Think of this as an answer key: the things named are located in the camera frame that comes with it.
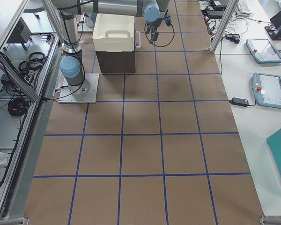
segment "blue tape line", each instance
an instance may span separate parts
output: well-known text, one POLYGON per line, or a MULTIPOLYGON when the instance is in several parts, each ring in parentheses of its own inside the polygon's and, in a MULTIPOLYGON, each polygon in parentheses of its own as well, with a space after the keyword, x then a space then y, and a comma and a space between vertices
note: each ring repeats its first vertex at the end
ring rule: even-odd
MULTIPOLYGON (((83 125, 83 130, 82 134, 85 133, 85 127, 86 127, 86 122, 88 118, 88 113, 89 113, 89 103, 86 109, 85 113, 85 118, 84 118, 84 125, 83 125)), ((78 174, 79 174, 79 167, 80 167, 80 159, 81 159, 81 154, 82 154, 82 147, 83 147, 83 140, 84 140, 84 135, 82 135, 81 138, 81 144, 80 144, 80 150, 79 150, 79 156, 78 156, 78 163, 77 163, 77 169, 76 169, 76 177, 75 177, 75 182, 74 182, 74 188, 73 188, 73 194, 72 194, 72 200, 71 200, 71 207, 70 207, 70 212, 69 212, 69 219, 67 224, 71 224, 71 219, 72 219, 72 212, 73 212, 73 204, 74 204, 74 199, 75 199, 75 193, 76 193, 76 186, 77 186, 77 179, 78 179, 78 174)))
POLYGON ((156 69, 156 83, 157 83, 157 99, 158 99, 158 116, 159 116, 159 129, 160 129, 160 144, 161 144, 161 156, 162 156, 162 165, 163 165, 163 193, 164 193, 164 208, 165 208, 165 219, 167 225, 169 225, 169 214, 168 214, 168 200, 167 200, 167 189, 166 189, 166 180, 165 180, 165 167, 164 167, 164 154, 163 154, 163 130, 162 130, 162 119, 161 119, 161 108, 160 108, 160 97, 159 97, 159 81, 158 81, 158 64, 157 64, 157 54, 156 46, 155 50, 155 69, 156 69))
POLYGON ((123 133, 124 133, 124 113, 125 113, 125 90, 126 90, 126 75, 124 75, 124 87, 123 87, 123 105, 122 105, 122 127, 121 127, 121 151, 120 151, 120 168, 119 168, 119 180, 118 180, 118 221, 120 224, 120 212, 121 212, 121 189, 122 189, 122 160, 123 160, 123 133))
MULTIPOLYGON (((181 30, 179 16, 177 18, 178 18, 179 28, 181 30)), ((182 38, 183 49, 185 50, 183 36, 181 36, 181 38, 182 38)), ((185 61, 186 61, 187 71, 188 71, 188 73, 190 73, 188 62, 187 62, 186 53, 185 53, 185 61)), ((192 91, 192 98, 195 100, 195 96, 194 96, 194 92, 193 92, 193 87, 192 87, 191 76, 189 75, 188 77, 189 77, 189 83, 190 83, 191 91, 192 91)), ((199 122, 196 102, 194 102, 193 105, 194 105, 195 114, 196 114, 198 131, 200 133, 199 136, 200 136, 200 142, 201 142, 201 147, 202 147, 202 153, 203 153, 203 159, 204 159, 204 164, 205 164, 205 170, 206 170, 206 174, 207 174, 207 181, 208 181, 208 187, 209 187, 209 192, 210 192, 211 204, 212 204, 212 208, 213 208, 213 212, 214 212, 215 224, 218 225, 217 214, 216 214, 215 205, 214 205, 214 198, 213 198, 212 189, 211 189, 211 183, 210 183, 210 179, 209 179, 209 175, 208 175, 208 166, 207 166, 207 161, 206 161, 206 156, 205 156, 205 151, 204 151, 204 145, 203 145, 203 140, 202 140, 202 134, 201 134, 201 129, 200 129, 200 122, 199 122)))
POLYGON ((88 174, 88 175, 36 175, 33 178, 92 178, 92 177, 193 177, 193 176, 243 176, 250 172, 220 172, 220 173, 173 173, 173 174, 88 174))

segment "electronic device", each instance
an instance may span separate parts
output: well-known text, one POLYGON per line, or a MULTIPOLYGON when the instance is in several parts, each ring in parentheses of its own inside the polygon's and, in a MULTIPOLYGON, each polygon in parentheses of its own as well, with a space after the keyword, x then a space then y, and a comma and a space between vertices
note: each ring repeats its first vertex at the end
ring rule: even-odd
POLYGON ((225 38, 229 41, 238 44, 240 42, 240 35, 239 34, 225 34, 225 38))
POLYGON ((254 73, 252 84, 259 105, 281 109, 281 76, 254 73))
POLYGON ((29 30, 27 24, 23 20, 22 17, 20 17, 18 23, 16 24, 13 32, 11 33, 7 43, 8 44, 25 44, 28 42, 29 38, 31 36, 31 31, 29 30))
POLYGON ((209 3, 215 11, 224 11, 229 3, 229 0, 210 0, 209 3))
POLYGON ((221 19, 224 15, 225 11, 215 11, 215 10, 207 10, 206 15, 210 19, 221 19))
POLYGON ((258 63, 280 63, 281 55, 269 39, 248 39, 250 53, 258 63))
POLYGON ((229 102, 232 105, 238 105, 238 106, 242 106, 242 107, 250 106, 249 101, 247 99, 242 99, 242 98, 233 97, 231 100, 229 100, 229 102))
POLYGON ((239 15, 250 15, 251 11, 247 5, 247 1, 246 0, 239 0, 237 3, 237 9, 238 9, 238 13, 239 15))

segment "cable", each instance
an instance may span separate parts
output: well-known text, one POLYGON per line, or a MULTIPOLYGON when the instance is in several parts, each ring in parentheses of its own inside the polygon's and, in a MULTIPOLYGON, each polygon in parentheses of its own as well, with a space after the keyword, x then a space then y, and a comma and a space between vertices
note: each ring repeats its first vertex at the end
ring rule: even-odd
MULTIPOLYGON (((86 2, 81 3, 80 5, 82 6, 82 5, 91 3, 91 2, 94 2, 94 1, 93 0, 86 1, 86 2)), ((72 9, 72 8, 75 8, 75 7, 78 7, 78 5, 69 6, 69 7, 65 7, 65 8, 57 8, 57 10, 67 10, 67 9, 72 9)))
POLYGON ((221 75, 223 73, 223 65, 222 65, 222 43, 223 43, 224 37, 221 38, 221 48, 220 48, 220 65, 221 65, 221 75))
POLYGON ((67 88, 67 87, 68 87, 68 85, 57 87, 54 92, 57 92, 57 91, 59 91, 59 90, 61 90, 63 88, 67 88))
MULTIPOLYGON (((144 31, 145 31, 146 39, 148 40, 149 43, 151 43, 151 41, 149 40, 149 38, 148 38, 148 36, 146 34, 146 25, 147 25, 147 21, 145 22, 144 31)), ((172 30, 173 30, 173 37, 172 37, 171 41, 168 44, 166 44, 166 45, 155 45, 153 43, 151 43, 151 45, 153 45, 155 47, 160 47, 160 48, 163 48, 163 47, 166 47, 166 46, 170 45, 172 43, 174 37, 175 37, 175 31, 174 31, 174 27, 173 27, 172 23, 170 24, 170 26, 172 27, 172 30)))
POLYGON ((82 33, 83 33, 83 25, 84 25, 84 18, 85 18, 85 13, 83 14, 83 19, 82 19, 82 27, 81 27, 81 34, 80 34, 80 37, 78 39, 78 42, 80 42, 80 39, 82 37, 82 33))
POLYGON ((23 116, 28 111, 28 108, 29 104, 22 95, 12 99, 7 105, 7 110, 11 116, 23 116))
POLYGON ((4 92, 6 89, 6 86, 5 85, 2 85, 2 88, 0 89, 0 93, 4 92))
POLYGON ((248 106, 255 106, 256 105, 256 100, 255 100, 255 103, 253 105, 248 105, 248 106))
POLYGON ((0 109, 2 109, 3 107, 7 106, 8 104, 9 104, 9 102, 7 102, 4 106, 1 106, 0 109))

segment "black cable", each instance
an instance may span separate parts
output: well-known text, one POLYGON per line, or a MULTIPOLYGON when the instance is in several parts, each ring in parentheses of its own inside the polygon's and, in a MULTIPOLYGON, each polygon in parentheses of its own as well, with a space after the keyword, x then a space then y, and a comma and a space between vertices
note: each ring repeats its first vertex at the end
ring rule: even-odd
MULTIPOLYGON (((145 31, 146 39, 148 40, 149 43, 151 43, 151 41, 149 40, 149 38, 148 38, 148 36, 147 36, 147 34, 146 34, 146 25, 147 25, 147 21, 145 22, 144 31, 145 31)), ((170 26, 172 27, 172 30, 173 30, 173 37, 172 37, 171 41, 170 41, 168 44, 166 44, 166 45, 155 45, 155 44, 153 44, 153 43, 151 43, 151 45, 153 45, 153 46, 155 46, 155 47, 160 47, 160 48, 163 48, 163 47, 166 47, 166 46, 170 45, 170 44, 172 43, 172 41, 174 40, 174 37, 175 37, 174 27, 173 27, 172 24, 170 24, 170 26)))
POLYGON ((234 19, 232 21, 235 21, 235 20, 252 20, 252 21, 259 22, 259 23, 271 23, 271 22, 266 22, 266 21, 262 21, 262 20, 254 20, 254 19, 251 19, 249 17, 236 18, 236 19, 234 19))
MULTIPOLYGON (((48 50, 47 55, 49 56, 52 51, 52 46, 55 42, 55 36, 52 33, 32 33, 31 35, 47 35, 47 43, 52 39, 52 42, 50 43, 50 47, 48 50)), ((42 71, 42 68, 44 67, 44 64, 47 62, 48 57, 43 52, 33 52, 28 56, 28 60, 23 61, 20 63, 18 69, 20 73, 25 78, 30 70, 33 70, 35 72, 35 78, 27 82, 28 80, 25 80, 27 83, 29 83, 32 88, 35 90, 37 88, 37 83, 39 79, 39 75, 42 71)))
MULTIPOLYGON (((88 3, 91 3, 91 2, 94 2, 93 0, 90 0, 90 1, 86 1, 86 2, 83 2, 81 3, 80 5, 85 5, 85 4, 88 4, 88 3)), ((68 7, 65 7, 65 8, 57 8, 57 10, 67 10, 67 9, 72 9, 72 8, 75 8, 77 7, 78 5, 74 5, 74 6, 68 6, 68 7)))
POLYGON ((56 88, 54 92, 57 92, 60 89, 67 88, 67 87, 68 87, 68 85, 60 86, 60 87, 56 88))
POLYGON ((9 104, 9 102, 7 102, 4 106, 1 106, 0 109, 2 109, 3 107, 7 106, 7 105, 9 104))
POLYGON ((8 77, 8 79, 11 80, 11 79, 10 79, 10 76, 9 76, 9 72, 8 72, 7 69, 6 69, 6 66, 4 65, 4 63, 3 63, 1 60, 0 60, 0 64, 2 65, 3 70, 4 70, 4 72, 6 73, 6 76, 8 77))
POLYGON ((0 90, 0 93, 4 92, 5 89, 6 89, 6 86, 5 86, 5 85, 2 85, 2 88, 1 88, 1 90, 0 90))
POLYGON ((7 55, 5 55, 4 53, 2 53, 1 51, 0 51, 0 56, 2 56, 2 58, 10 66, 10 68, 14 71, 14 73, 17 74, 19 77, 21 77, 20 72, 14 67, 14 65, 12 64, 11 60, 9 59, 9 57, 7 55))
POLYGON ((220 64, 221 64, 221 75, 223 73, 223 65, 222 65, 222 43, 223 43, 224 37, 221 38, 221 48, 220 48, 220 64))
POLYGON ((80 37, 79 37, 78 42, 80 42, 80 39, 81 39, 81 36, 82 36, 82 33, 83 33, 84 18, 85 18, 85 13, 83 14, 82 27, 81 27, 81 34, 80 34, 80 37))
POLYGON ((28 108, 29 104, 22 95, 12 99, 7 105, 7 110, 11 116, 23 116, 28 111, 28 108))
POLYGON ((256 100, 255 100, 255 103, 253 105, 248 105, 248 106, 255 106, 256 105, 256 100))

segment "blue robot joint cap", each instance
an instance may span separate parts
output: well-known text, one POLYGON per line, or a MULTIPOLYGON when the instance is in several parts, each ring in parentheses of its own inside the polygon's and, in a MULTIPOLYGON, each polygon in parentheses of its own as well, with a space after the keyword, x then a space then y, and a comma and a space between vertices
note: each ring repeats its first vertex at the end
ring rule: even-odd
POLYGON ((78 59, 73 56, 66 56, 59 64, 59 68, 71 86, 78 86, 83 82, 83 72, 78 59))

